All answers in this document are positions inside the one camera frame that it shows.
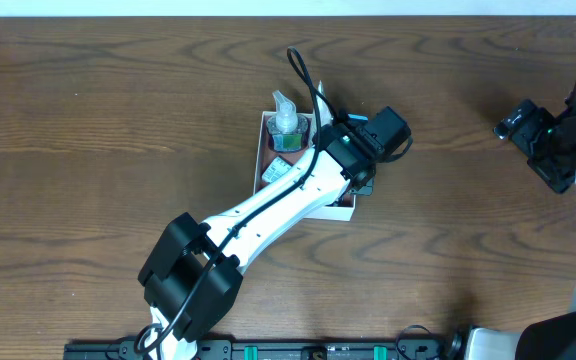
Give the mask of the clear pump soap bottle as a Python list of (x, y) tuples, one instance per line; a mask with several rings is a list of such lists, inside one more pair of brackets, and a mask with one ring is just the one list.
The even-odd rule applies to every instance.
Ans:
[(273, 93), (275, 112), (266, 122), (270, 147), (279, 153), (301, 151), (306, 144), (309, 120), (297, 112), (296, 105), (279, 90)]

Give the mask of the green white small packet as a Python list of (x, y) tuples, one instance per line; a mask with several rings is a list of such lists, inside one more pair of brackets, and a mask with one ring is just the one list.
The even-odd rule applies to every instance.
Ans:
[(284, 160), (282, 157), (277, 156), (275, 157), (268, 167), (262, 173), (261, 179), (263, 182), (270, 184), (274, 181), (280, 179), (283, 175), (285, 175), (290, 169), (292, 165)]

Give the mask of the white lotion tube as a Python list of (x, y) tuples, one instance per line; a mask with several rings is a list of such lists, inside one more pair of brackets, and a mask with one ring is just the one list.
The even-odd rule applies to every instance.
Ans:
[(333, 115), (329, 106), (324, 102), (325, 90), (322, 81), (319, 82), (317, 91), (319, 92), (317, 95), (317, 108), (319, 111), (320, 125), (321, 127), (331, 125), (333, 122)]

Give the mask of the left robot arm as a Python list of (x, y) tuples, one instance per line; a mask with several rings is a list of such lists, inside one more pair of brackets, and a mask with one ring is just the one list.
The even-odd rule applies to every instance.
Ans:
[(364, 187), (377, 164), (398, 160), (411, 144), (410, 127), (390, 107), (368, 121), (319, 126), (313, 147), (243, 203), (202, 222), (188, 213), (172, 220), (138, 275), (153, 321), (138, 333), (135, 353), (193, 358), (257, 256), (310, 213)]

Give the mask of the white open cardboard box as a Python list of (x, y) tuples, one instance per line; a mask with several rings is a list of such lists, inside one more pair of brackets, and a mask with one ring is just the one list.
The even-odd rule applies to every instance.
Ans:
[[(271, 162), (279, 156), (285, 162), (290, 165), (294, 165), (302, 157), (305, 152), (304, 149), (293, 152), (293, 153), (276, 153), (272, 150), (270, 145), (270, 135), (267, 131), (267, 121), (275, 114), (274, 111), (264, 111), (261, 117), (261, 125), (259, 132), (259, 140), (257, 147), (257, 157), (256, 166), (254, 172), (254, 185), (253, 193), (256, 194), (264, 187), (268, 185), (262, 179), (263, 173), (270, 166)], [(337, 205), (330, 204), (328, 206), (321, 207), (317, 210), (310, 212), (306, 218), (307, 219), (317, 219), (317, 220), (332, 220), (332, 221), (344, 221), (349, 222), (356, 208), (356, 196), (345, 194), (343, 197), (339, 198), (339, 203)]]

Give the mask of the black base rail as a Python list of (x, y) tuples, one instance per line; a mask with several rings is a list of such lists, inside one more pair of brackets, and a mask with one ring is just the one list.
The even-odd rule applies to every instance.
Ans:
[[(124, 339), (111, 343), (66, 344), (63, 359), (119, 360), (155, 359), (155, 355), (134, 353), (134, 341)], [(193, 360), (431, 360), (464, 359), (461, 340), (446, 344), (430, 337), (404, 337), (392, 342), (231, 342), (203, 340), (198, 342)]]

